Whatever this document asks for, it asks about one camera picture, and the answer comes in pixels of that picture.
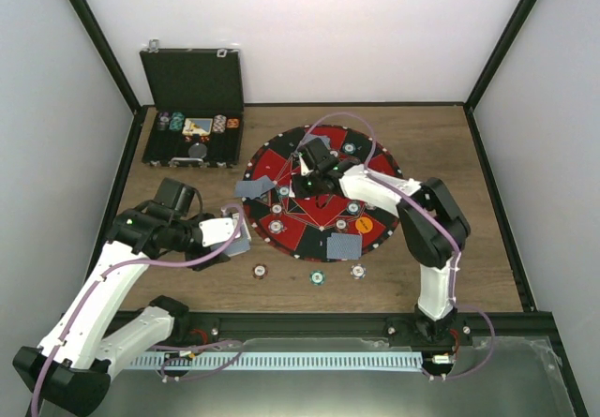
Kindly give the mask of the round red black poker mat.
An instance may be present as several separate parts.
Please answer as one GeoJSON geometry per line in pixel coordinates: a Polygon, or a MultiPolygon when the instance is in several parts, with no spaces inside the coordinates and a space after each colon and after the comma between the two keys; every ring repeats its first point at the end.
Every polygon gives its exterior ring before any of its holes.
{"type": "Polygon", "coordinates": [[[291,189],[292,175],[300,172],[300,165],[293,155],[299,142],[308,133],[308,127],[295,127],[280,133],[265,142],[247,163],[244,180],[255,180],[264,175],[276,183],[276,187],[257,199],[243,199],[244,210],[250,226],[270,246],[299,260],[331,262],[326,258],[326,242],[332,233],[360,234],[363,238],[362,254],[376,249],[390,238],[399,220],[381,210],[370,212],[361,205],[361,211],[353,216],[347,211],[349,199],[334,195],[321,195],[308,199],[297,199],[292,192],[288,198],[278,195],[278,188],[291,189]],[[283,207],[283,213],[275,216],[271,212],[274,204],[283,207]],[[357,231],[354,221],[368,216],[374,228],[370,233],[357,231]],[[343,219],[348,224],[346,232],[336,231],[336,221],[343,219]],[[268,225],[272,220],[280,220],[285,230],[271,233],[268,225]]]}

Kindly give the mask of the orange big blind button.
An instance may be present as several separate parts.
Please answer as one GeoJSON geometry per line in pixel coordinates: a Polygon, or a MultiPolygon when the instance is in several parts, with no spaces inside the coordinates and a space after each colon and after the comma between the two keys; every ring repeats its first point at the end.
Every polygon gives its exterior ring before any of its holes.
{"type": "Polygon", "coordinates": [[[368,216],[361,216],[354,221],[358,232],[362,234],[370,233],[374,228],[373,220],[368,216]]]}

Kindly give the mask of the teal chips top seat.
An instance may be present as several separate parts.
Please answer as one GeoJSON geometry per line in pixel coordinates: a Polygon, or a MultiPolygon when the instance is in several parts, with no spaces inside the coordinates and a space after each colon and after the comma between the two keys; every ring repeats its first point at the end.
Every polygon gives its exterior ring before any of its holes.
{"type": "Polygon", "coordinates": [[[352,143],[344,143],[341,147],[341,151],[347,155],[351,155],[355,151],[355,146],[352,143]]]}

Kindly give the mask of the black poker chip case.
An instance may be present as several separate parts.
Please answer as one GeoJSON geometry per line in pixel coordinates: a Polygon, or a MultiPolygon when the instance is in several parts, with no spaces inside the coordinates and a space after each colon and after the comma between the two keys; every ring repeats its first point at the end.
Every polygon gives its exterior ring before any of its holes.
{"type": "Polygon", "coordinates": [[[199,167],[231,168],[240,157],[244,129],[245,100],[242,83],[241,53],[237,49],[162,48],[156,39],[140,52],[142,66],[154,99],[156,117],[151,126],[142,162],[151,166],[171,167],[173,157],[189,157],[194,143],[207,146],[207,155],[199,167]],[[161,112],[181,112],[187,118],[224,115],[240,120],[239,128],[223,133],[187,137],[181,131],[158,131],[161,112]]]}

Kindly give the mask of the dealt cards bottom seat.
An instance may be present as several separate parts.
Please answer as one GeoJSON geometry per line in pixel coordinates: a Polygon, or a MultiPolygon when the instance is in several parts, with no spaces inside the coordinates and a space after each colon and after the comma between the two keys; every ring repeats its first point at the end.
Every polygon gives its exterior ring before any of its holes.
{"type": "Polygon", "coordinates": [[[360,234],[332,233],[326,242],[326,258],[334,261],[358,260],[362,256],[360,234]]]}

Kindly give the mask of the teal chips seat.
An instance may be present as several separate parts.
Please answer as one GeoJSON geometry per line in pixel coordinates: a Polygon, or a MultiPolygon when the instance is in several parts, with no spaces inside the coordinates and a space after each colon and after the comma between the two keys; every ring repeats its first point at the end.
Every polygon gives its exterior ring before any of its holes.
{"type": "Polygon", "coordinates": [[[291,190],[288,186],[281,186],[277,189],[277,193],[282,198],[288,198],[290,196],[291,190]]]}
{"type": "Polygon", "coordinates": [[[360,213],[361,211],[361,205],[356,202],[356,201],[350,201],[347,205],[347,211],[353,215],[356,216],[360,213]]]}
{"type": "Polygon", "coordinates": [[[344,143],[341,147],[341,151],[347,155],[351,155],[355,151],[355,146],[352,143],[344,143]]]}

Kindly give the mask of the white purple chip stack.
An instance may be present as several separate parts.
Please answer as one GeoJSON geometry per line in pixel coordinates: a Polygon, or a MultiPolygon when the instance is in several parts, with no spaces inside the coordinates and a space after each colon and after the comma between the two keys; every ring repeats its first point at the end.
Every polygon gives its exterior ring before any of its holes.
{"type": "Polygon", "coordinates": [[[353,264],[350,273],[353,279],[363,279],[367,274],[366,267],[361,263],[353,264]]]}

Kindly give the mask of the teal chip stack in case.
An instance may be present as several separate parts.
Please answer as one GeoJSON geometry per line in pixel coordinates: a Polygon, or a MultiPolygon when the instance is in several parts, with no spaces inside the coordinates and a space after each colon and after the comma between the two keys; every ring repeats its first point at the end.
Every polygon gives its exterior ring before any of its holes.
{"type": "Polygon", "coordinates": [[[171,115],[171,121],[169,124],[170,131],[181,131],[185,123],[185,115],[181,112],[174,112],[171,115]]]}

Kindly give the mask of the red black chips bottom seat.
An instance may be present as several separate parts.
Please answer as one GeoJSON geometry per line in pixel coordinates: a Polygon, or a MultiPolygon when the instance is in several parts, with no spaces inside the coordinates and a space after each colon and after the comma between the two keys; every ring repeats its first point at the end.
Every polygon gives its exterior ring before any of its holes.
{"type": "Polygon", "coordinates": [[[338,232],[346,232],[348,229],[348,224],[345,220],[339,219],[336,221],[336,231],[338,232]]]}

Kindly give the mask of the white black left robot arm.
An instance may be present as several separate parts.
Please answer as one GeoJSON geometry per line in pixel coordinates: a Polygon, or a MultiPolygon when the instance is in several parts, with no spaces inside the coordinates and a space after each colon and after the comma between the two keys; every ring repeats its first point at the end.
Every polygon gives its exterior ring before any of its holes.
{"type": "Polygon", "coordinates": [[[13,358],[32,394],[30,415],[37,416],[48,401],[88,416],[135,358],[165,340],[179,346],[190,338],[188,308],[164,296],[114,333],[107,330],[149,267],[202,270],[228,259],[227,249],[243,235],[244,210],[232,203],[220,216],[190,216],[191,204],[201,199],[197,188],[165,178],[153,199],[114,218],[96,266],[60,321],[13,358]]]}

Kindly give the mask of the purple black chip stack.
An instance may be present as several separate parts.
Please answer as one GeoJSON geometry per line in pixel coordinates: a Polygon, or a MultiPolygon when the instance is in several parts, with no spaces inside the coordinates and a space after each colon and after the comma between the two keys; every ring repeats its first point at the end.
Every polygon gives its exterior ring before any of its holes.
{"type": "Polygon", "coordinates": [[[157,130],[165,131],[169,129],[171,116],[167,112],[161,112],[157,116],[157,130]]]}

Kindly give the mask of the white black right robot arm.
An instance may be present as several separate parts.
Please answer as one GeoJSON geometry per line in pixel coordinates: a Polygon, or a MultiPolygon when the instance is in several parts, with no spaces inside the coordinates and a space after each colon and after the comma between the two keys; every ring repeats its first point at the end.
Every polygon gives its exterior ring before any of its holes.
{"type": "Polygon", "coordinates": [[[414,311],[419,338],[436,345],[450,334],[457,314],[456,279],[471,227],[439,178],[404,180],[374,171],[368,163],[339,159],[320,139],[302,142],[300,172],[292,177],[298,198],[323,194],[362,201],[397,217],[406,246],[420,265],[414,311]]]}

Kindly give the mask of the boxed card deck in case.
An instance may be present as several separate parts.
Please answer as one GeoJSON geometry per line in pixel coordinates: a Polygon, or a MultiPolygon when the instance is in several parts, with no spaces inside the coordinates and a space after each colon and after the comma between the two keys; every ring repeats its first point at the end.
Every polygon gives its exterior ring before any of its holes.
{"type": "Polygon", "coordinates": [[[184,122],[182,134],[187,137],[209,136],[212,131],[213,120],[208,118],[187,118],[184,122]]]}

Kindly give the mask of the red black chip stack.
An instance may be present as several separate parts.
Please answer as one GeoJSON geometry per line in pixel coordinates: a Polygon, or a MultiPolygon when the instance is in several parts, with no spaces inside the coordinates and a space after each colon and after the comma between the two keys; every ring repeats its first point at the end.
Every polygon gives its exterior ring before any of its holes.
{"type": "Polygon", "coordinates": [[[268,274],[268,269],[263,264],[256,264],[252,269],[252,275],[255,279],[264,279],[268,274]]]}

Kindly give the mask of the red black chips seat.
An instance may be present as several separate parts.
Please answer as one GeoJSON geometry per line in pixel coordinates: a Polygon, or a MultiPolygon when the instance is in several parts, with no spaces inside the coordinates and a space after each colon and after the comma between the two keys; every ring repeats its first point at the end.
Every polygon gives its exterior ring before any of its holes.
{"type": "Polygon", "coordinates": [[[283,213],[283,207],[280,204],[274,204],[271,208],[271,212],[275,216],[280,216],[283,213]]]}
{"type": "Polygon", "coordinates": [[[336,221],[336,231],[338,232],[346,232],[348,229],[348,224],[345,220],[339,219],[336,221]]]}

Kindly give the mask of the blue backed card deck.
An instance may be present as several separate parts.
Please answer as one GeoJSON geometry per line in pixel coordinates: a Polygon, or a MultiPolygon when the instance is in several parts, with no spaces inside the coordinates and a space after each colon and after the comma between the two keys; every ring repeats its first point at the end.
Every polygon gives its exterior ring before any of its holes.
{"type": "Polygon", "coordinates": [[[250,250],[251,237],[247,235],[240,236],[233,240],[223,251],[229,257],[235,257],[250,250]]]}

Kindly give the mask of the dealt cards seat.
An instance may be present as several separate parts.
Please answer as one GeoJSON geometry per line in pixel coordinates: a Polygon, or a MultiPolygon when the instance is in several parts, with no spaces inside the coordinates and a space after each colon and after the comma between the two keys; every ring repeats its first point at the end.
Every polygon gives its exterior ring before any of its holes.
{"type": "Polygon", "coordinates": [[[334,261],[358,260],[362,256],[360,234],[332,233],[326,242],[326,258],[334,261]]]}
{"type": "Polygon", "coordinates": [[[304,138],[304,144],[308,144],[313,140],[320,140],[328,149],[331,148],[330,138],[324,135],[307,134],[307,136],[304,138]]]}
{"type": "Polygon", "coordinates": [[[238,181],[235,185],[233,195],[236,198],[254,200],[275,187],[276,183],[264,175],[255,180],[238,181]]]}

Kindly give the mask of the grey round dealer disc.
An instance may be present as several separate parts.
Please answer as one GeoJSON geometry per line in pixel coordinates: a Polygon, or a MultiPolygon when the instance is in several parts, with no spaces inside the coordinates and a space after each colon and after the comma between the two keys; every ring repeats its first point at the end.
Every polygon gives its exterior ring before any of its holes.
{"type": "Polygon", "coordinates": [[[207,155],[207,146],[203,143],[194,143],[188,148],[188,156],[190,158],[203,159],[207,155]]]}

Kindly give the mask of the teal chip stack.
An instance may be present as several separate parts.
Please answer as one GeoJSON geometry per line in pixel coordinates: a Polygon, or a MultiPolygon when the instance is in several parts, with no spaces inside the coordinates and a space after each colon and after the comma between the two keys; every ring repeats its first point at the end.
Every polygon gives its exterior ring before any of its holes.
{"type": "Polygon", "coordinates": [[[312,271],[309,274],[309,280],[313,285],[321,286],[325,281],[325,274],[321,270],[312,271]]]}
{"type": "Polygon", "coordinates": [[[181,131],[185,123],[185,115],[181,112],[174,112],[171,115],[171,121],[169,124],[170,131],[181,131]]]}

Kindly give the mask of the dealt cards top seat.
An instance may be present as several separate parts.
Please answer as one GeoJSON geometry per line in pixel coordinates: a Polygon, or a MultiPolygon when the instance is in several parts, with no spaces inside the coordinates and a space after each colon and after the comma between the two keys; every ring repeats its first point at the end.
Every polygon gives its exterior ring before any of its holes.
{"type": "Polygon", "coordinates": [[[307,136],[304,138],[304,144],[308,144],[313,140],[320,140],[328,149],[331,148],[330,138],[324,135],[307,134],[307,136]]]}

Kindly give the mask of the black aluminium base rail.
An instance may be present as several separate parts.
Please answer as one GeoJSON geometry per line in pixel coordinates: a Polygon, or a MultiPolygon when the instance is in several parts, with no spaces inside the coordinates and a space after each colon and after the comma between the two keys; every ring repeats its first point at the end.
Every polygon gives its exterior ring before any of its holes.
{"type": "MultiPolygon", "coordinates": [[[[458,333],[463,345],[475,337],[496,336],[558,337],[549,312],[490,313],[488,325],[472,312],[457,314],[449,328],[458,333]]],[[[417,330],[411,313],[219,313],[191,312],[184,322],[187,329],[178,338],[185,344],[197,338],[193,329],[202,330],[209,340],[255,338],[383,338],[392,346],[414,349],[444,347],[454,338],[444,331],[437,338],[426,338],[417,330]]]]}

